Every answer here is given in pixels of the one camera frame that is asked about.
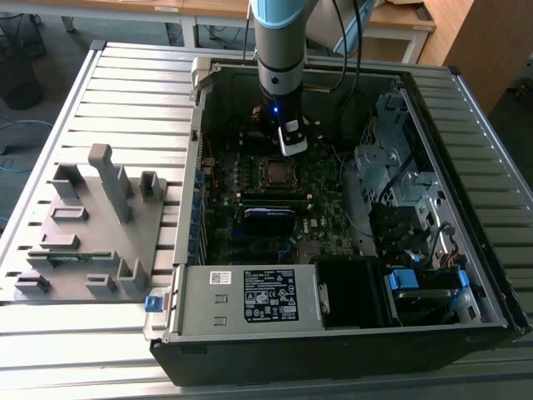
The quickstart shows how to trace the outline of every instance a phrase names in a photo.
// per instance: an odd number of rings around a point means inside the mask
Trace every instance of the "desk leg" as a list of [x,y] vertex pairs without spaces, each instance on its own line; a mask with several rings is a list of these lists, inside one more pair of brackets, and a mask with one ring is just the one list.
[[181,15],[183,42],[186,48],[198,47],[198,26],[194,16]]
[[63,21],[63,26],[67,32],[72,33],[75,31],[74,17],[61,17],[61,20]]
[[426,43],[428,32],[414,31],[413,33],[413,38],[409,41],[406,53],[403,56],[403,60],[401,60],[402,63],[416,64],[418,57],[422,53],[424,43]]

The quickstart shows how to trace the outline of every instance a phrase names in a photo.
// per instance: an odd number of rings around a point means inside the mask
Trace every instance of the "gray plastic peg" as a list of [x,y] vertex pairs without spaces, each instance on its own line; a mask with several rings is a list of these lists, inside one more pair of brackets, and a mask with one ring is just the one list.
[[112,149],[108,144],[94,143],[89,153],[89,164],[98,170],[102,179],[103,190],[118,220],[121,223],[127,223],[132,215],[132,210],[127,203],[127,197],[124,193],[121,183],[118,180],[117,170],[111,162]]

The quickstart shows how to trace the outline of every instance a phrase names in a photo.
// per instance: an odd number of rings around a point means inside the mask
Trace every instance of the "blue drive latch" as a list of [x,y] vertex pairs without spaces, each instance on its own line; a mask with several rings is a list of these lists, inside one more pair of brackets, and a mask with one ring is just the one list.
[[418,289],[418,280],[412,269],[395,269],[389,275],[392,290]]

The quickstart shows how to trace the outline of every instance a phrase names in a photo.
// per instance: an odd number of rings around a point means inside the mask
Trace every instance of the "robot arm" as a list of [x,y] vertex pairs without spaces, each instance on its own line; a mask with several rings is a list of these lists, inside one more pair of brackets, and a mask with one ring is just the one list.
[[[366,25],[375,2],[376,0],[362,0],[360,9],[363,26]],[[308,122],[301,111],[302,76],[306,23],[317,3],[318,0],[252,0],[263,99],[261,113],[269,122],[270,129],[276,131],[272,136],[277,137],[281,153],[286,157],[307,150]],[[328,7],[333,8],[332,0],[321,0],[320,8]],[[346,30],[346,41],[350,49],[357,45],[357,23],[355,11],[352,12],[354,17]],[[320,11],[320,15],[313,17],[313,23],[323,25],[326,20],[321,20],[321,17],[325,15],[323,10]],[[335,51],[343,49],[343,40],[341,35],[341,40],[336,40],[331,47]]]

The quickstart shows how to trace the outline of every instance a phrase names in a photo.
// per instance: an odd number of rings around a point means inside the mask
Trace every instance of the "barcode sticker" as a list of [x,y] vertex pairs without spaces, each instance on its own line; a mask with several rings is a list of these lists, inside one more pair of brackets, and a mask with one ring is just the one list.
[[166,11],[167,13],[177,13],[177,8],[174,7],[155,7],[156,11]]
[[232,272],[231,271],[211,271],[209,277],[209,283],[211,285],[231,285],[232,284]]

